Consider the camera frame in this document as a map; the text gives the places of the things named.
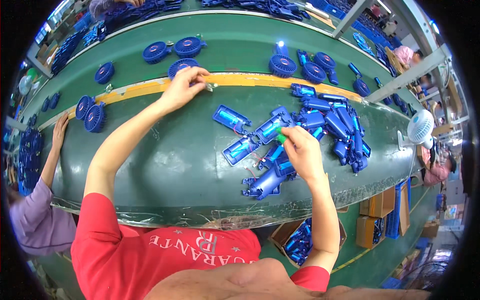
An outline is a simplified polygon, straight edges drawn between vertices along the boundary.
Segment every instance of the white desk fan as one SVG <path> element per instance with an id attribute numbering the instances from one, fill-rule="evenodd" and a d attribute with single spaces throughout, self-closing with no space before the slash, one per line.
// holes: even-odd
<path id="1" fill-rule="evenodd" d="M 413 115 L 412 119 L 408 123 L 407 135 L 397 131 L 398 135 L 398 148 L 400 150 L 406 150 L 407 146 L 422 144 L 427 149 L 433 147 L 433 116 L 426 110 L 422 109 Z"/>

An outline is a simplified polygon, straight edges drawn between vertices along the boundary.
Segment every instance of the hand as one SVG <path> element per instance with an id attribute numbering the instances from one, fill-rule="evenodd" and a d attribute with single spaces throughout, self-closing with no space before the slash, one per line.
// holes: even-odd
<path id="1" fill-rule="evenodd" d="M 195 97 L 206 86 L 206 80 L 203 76 L 210 73 L 199 67 L 186 67 L 177 72 L 170 86 L 163 93 L 157 103 L 161 106 L 165 114 L 171 113 Z"/>
<path id="2" fill-rule="evenodd" d="M 300 177 L 308 184 L 325 180 L 322 152 L 318 140 L 300 126 L 283 127 L 282 134 L 288 137 L 283 143 L 283 147 Z"/>
<path id="3" fill-rule="evenodd" d="M 55 123 L 53 128 L 52 149 L 60 150 L 63 145 L 63 138 L 65 137 L 65 129 L 68 125 L 68 113 L 65 112 L 60 119 Z"/>
<path id="4" fill-rule="evenodd" d="M 134 7 L 139 7 L 140 5 L 143 5 L 143 3 L 145 3 L 145 0 L 114 0 L 114 1 L 130 3 Z"/>

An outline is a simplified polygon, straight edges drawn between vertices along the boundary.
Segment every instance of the lavender shirt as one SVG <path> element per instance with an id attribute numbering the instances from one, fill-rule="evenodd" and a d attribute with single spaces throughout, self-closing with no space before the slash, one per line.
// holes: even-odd
<path id="1" fill-rule="evenodd" d="M 72 214 L 50 206 L 53 194 L 40 178 L 33 192 L 10 207 L 13 230 L 22 249 L 32 255 L 67 250 L 77 226 Z"/>

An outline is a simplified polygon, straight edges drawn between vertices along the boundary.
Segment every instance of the yellow tape strip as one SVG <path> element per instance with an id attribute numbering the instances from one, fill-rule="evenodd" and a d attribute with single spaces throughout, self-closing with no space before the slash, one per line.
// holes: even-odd
<path id="1" fill-rule="evenodd" d="M 216 83 L 222 86 L 273 86 L 273 87 L 283 87 L 290 89 L 292 83 L 297 84 L 307 84 L 315 87 L 315 90 L 319 93 L 335 94 L 340 96 L 345 96 L 351 101 L 361 102 L 361 97 L 357 93 L 344 90 L 336 86 L 330 86 L 327 84 L 311 84 L 306 80 L 298 78 L 279 78 L 269 74 L 215 74 L 213 73 L 210 76 L 206 76 L 205 79 L 207 82 Z M 159 82 L 147 82 L 144 84 L 133 84 L 126 88 L 124 93 L 117 93 L 112 91 L 109 94 L 103 93 L 95 97 L 97 103 L 100 101 L 104 102 L 106 105 L 122 101 L 125 99 L 130 99 L 133 97 L 149 95 L 154 93 L 165 92 L 168 85 L 170 84 L 170 79 L 162 79 Z M 69 111 L 68 118 L 72 119 L 75 117 L 75 109 Z"/>
<path id="2" fill-rule="evenodd" d="M 417 205 L 420 203 L 420 201 L 422 201 L 423 197 L 425 197 L 425 195 L 427 194 L 427 192 L 430 190 L 430 187 L 427 188 L 427 190 L 425 191 L 425 193 L 423 193 L 422 197 L 420 197 L 420 200 L 418 200 L 417 204 L 415 204 L 415 206 L 410 209 L 410 213 L 413 212 L 413 210 L 417 207 Z M 359 255 L 355 256 L 354 258 L 352 258 L 351 260 L 349 260 L 348 262 L 342 264 L 342 265 L 339 265 L 338 267 L 336 267 L 335 269 L 332 270 L 332 272 L 330 274 L 333 274 L 335 273 L 336 271 L 340 270 L 340 269 L 343 269 L 345 268 L 346 266 L 348 266 L 349 264 L 351 264 L 352 262 L 356 261 L 357 259 L 361 258 L 362 256 L 364 256 L 365 254 L 367 254 L 371 249 L 367 249 L 365 250 L 364 252 L 360 253 Z"/>

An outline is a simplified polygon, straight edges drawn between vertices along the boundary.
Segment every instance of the worker's left hand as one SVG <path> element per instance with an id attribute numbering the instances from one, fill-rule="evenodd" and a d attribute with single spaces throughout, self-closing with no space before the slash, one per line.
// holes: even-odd
<path id="1" fill-rule="evenodd" d="M 157 100 L 162 111 L 168 114 L 187 104 L 206 87 L 203 76 L 208 75 L 210 73 L 207 70 L 199 67 L 186 67 L 178 71 L 170 86 Z"/>
<path id="2" fill-rule="evenodd" d="M 63 138 L 65 137 L 65 129 L 68 125 L 68 113 L 65 112 L 60 119 L 55 123 L 53 128 L 52 149 L 60 150 L 63 145 Z"/>

